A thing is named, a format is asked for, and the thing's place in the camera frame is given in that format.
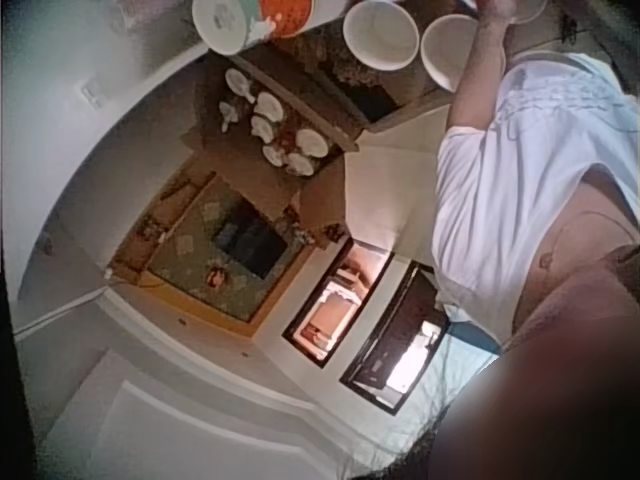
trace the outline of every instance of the window frame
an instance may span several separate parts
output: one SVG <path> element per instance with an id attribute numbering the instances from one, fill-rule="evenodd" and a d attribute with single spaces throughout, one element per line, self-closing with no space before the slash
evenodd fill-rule
<path id="1" fill-rule="evenodd" d="M 389 328 L 389 325 L 395 318 L 395 314 L 397 313 L 398 308 L 400 307 L 400 305 L 402 304 L 402 301 L 404 300 L 404 298 L 407 296 L 407 293 L 409 292 L 409 287 L 411 287 L 413 279 L 420 271 L 424 271 L 432 275 L 434 275 L 435 273 L 432 267 L 424 265 L 415 260 L 409 264 L 409 268 L 407 268 L 407 271 L 402 277 L 402 280 L 400 281 L 398 288 L 393 294 L 393 297 L 391 298 L 389 305 L 382 313 L 380 320 L 378 320 L 378 323 L 372 330 L 371 334 L 369 335 L 369 337 L 367 337 L 367 340 L 364 342 L 364 344 L 362 345 L 362 347 L 360 348 L 356 356 L 353 358 L 353 360 L 351 361 L 347 369 L 344 371 L 344 373 L 340 377 L 341 384 L 343 384 L 349 390 L 357 393 L 360 397 L 364 398 L 368 402 L 374 404 L 376 407 L 384 410 L 385 412 L 389 413 L 392 416 L 395 416 L 400 411 L 404 403 L 413 393 L 413 390 L 416 388 L 418 383 L 420 383 L 420 380 L 422 379 L 424 372 L 427 370 L 427 368 L 429 368 L 429 365 L 431 364 L 431 361 L 433 360 L 434 355 L 440 348 L 440 345 L 442 344 L 442 341 L 445 338 L 447 331 L 449 330 L 449 327 L 451 325 L 451 321 L 449 320 L 448 316 L 446 316 L 445 325 L 442 327 L 442 330 L 440 332 L 438 339 L 433 344 L 433 348 L 427 355 L 427 359 L 425 360 L 424 365 L 420 369 L 420 372 L 416 376 L 415 380 L 413 381 L 413 383 L 411 384 L 407 392 L 402 394 L 402 397 L 400 398 L 398 403 L 396 403 L 395 406 L 390 407 L 389 405 L 379 401 L 374 394 L 372 394 L 371 392 L 368 392 L 364 388 L 357 385 L 354 379 L 358 374 L 359 369 L 364 364 L 365 359 L 368 357 L 369 353 L 376 347 L 380 339 L 384 336 L 385 332 Z"/>
<path id="2" fill-rule="evenodd" d="M 300 345 L 296 341 L 293 335 L 295 334 L 298 327 L 305 320 L 305 318 L 307 317 L 307 314 L 314 307 L 314 305 L 322 295 L 322 292 L 324 292 L 325 288 L 329 284 L 329 277 L 332 276 L 338 270 L 338 268 L 340 268 L 340 265 L 342 265 L 342 262 L 349 255 L 349 252 L 351 251 L 353 246 L 356 244 L 376 252 L 382 252 L 385 254 L 388 253 L 389 257 L 385 260 L 385 263 L 382 266 L 382 270 L 380 270 L 378 277 L 375 279 L 375 281 L 371 285 L 371 288 L 369 289 L 369 292 L 367 293 L 366 298 L 362 301 L 362 303 L 358 307 L 358 310 L 356 310 L 356 312 L 353 314 L 353 318 L 351 319 L 349 324 L 346 326 L 346 328 L 340 335 L 340 338 L 338 338 L 333 348 L 327 353 L 327 356 L 324 357 L 322 360 L 319 360 L 315 355 L 313 355 L 306 348 L 304 348 L 304 346 Z M 333 355 L 336 353 L 338 348 L 340 348 L 342 341 L 347 337 L 351 328 L 353 328 L 355 323 L 358 321 L 358 317 L 360 316 L 362 311 L 366 308 L 367 304 L 369 303 L 369 300 L 373 296 L 376 288 L 378 287 L 378 284 L 382 280 L 382 277 L 384 277 L 384 274 L 387 271 L 387 268 L 389 267 L 389 265 L 391 264 L 391 261 L 393 260 L 394 256 L 395 254 L 393 252 L 388 252 L 381 248 L 375 247 L 373 245 L 369 245 L 368 243 L 365 243 L 365 242 L 354 240 L 353 238 L 349 237 L 345 241 L 344 245 L 340 247 L 340 251 L 331 262 L 331 265 L 329 265 L 329 268 L 327 268 L 327 270 L 322 274 L 322 277 L 320 278 L 320 280 L 318 281 L 314 289 L 311 291 L 311 293 L 308 295 L 307 299 L 302 304 L 302 307 L 300 308 L 300 310 L 298 310 L 298 313 L 296 314 L 296 316 L 289 323 L 289 325 L 284 330 L 284 332 L 282 332 L 282 337 L 285 340 L 287 340 L 291 345 L 293 345 L 296 348 L 296 350 L 301 352 L 305 357 L 307 357 L 309 360 L 315 363 L 318 367 L 324 368 L 325 365 L 329 363 L 329 360 L 331 360 L 331 357 L 333 357 Z"/>

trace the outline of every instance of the white wall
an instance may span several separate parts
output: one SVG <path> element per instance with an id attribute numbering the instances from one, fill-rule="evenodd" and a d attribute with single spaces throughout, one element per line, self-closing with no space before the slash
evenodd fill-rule
<path id="1" fill-rule="evenodd" d="M 394 417 L 339 382 L 395 293 L 409 260 L 396 256 L 377 289 L 334 356 L 320 368 L 282 337 L 338 246 L 316 251 L 254 336 L 256 345 L 310 397 L 383 449 L 402 451 L 420 431 L 441 400 L 449 399 L 489 358 L 489 354 L 447 337 L 431 366 L 403 408 Z"/>
<path id="2" fill-rule="evenodd" d="M 313 404 L 313 400 L 285 376 L 249 338 L 234 335 L 185 315 L 130 285 L 118 285 L 114 290 L 143 316 L 135 318 L 146 325 L 149 331 L 156 332 L 157 340 L 170 339 L 169 343 L 172 345 L 177 342 L 194 354 L 197 360 L 203 359 L 212 368 L 229 372 L 235 377 L 232 379 L 245 385 L 262 387 L 259 388 L 259 393 L 264 393 L 266 389 L 298 400 L 299 403 Z M 111 293 L 108 296 L 110 299 L 114 298 Z"/>
<path id="3" fill-rule="evenodd" d="M 139 215 L 192 151 L 180 136 L 196 122 L 200 65 L 175 74 L 98 144 L 58 201 L 66 229 L 100 267 L 111 261 Z"/>
<path id="4" fill-rule="evenodd" d="M 262 462 L 265 478 L 335 478 L 347 461 L 301 418 L 199 380 L 93 303 L 17 349 L 46 478 L 256 478 L 231 473 Z"/>
<path id="5" fill-rule="evenodd" d="M 354 238 L 433 263 L 437 154 L 448 111 L 360 136 L 360 151 L 346 157 L 347 224 Z"/>
<path id="6" fill-rule="evenodd" d="M 14 333 L 30 328 L 74 302 L 100 293 L 106 281 L 56 215 L 45 226 L 51 255 L 36 249 L 29 260 L 20 298 L 10 303 Z"/>
<path id="7" fill-rule="evenodd" d="M 3 11 L 2 222 L 10 300 L 80 164 L 145 94 L 206 51 L 183 13 L 119 36 L 109 27 L 106 3 L 26 0 Z M 104 94 L 100 109 L 79 93 L 93 78 Z"/>

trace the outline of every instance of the hand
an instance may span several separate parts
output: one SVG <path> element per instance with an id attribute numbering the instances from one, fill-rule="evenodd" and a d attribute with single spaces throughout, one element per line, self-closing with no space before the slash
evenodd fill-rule
<path id="1" fill-rule="evenodd" d="M 518 0 L 477 0 L 481 20 L 510 23 L 516 15 Z"/>

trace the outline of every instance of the white t-shirt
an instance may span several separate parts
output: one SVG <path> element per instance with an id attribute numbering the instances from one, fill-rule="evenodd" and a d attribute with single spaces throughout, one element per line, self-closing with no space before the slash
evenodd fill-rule
<path id="1" fill-rule="evenodd" d="M 453 127 L 440 147 L 438 283 L 501 343 L 538 246 L 587 170 L 608 170 L 640 218 L 637 104 L 588 57 L 571 61 L 516 66 L 488 131 Z"/>

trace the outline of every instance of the window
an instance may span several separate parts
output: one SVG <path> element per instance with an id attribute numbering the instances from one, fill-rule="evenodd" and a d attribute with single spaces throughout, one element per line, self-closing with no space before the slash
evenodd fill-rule
<path id="1" fill-rule="evenodd" d="M 392 254 L 346 241 L 283 336 L 324 367 L 353 326 Z"/>
<path id="2" fill-rule="evenodd" d="M 395 415 L 449 328 L 436 310 L 433 269 L 412 262 L 389 306 L 340 381 Z"/>

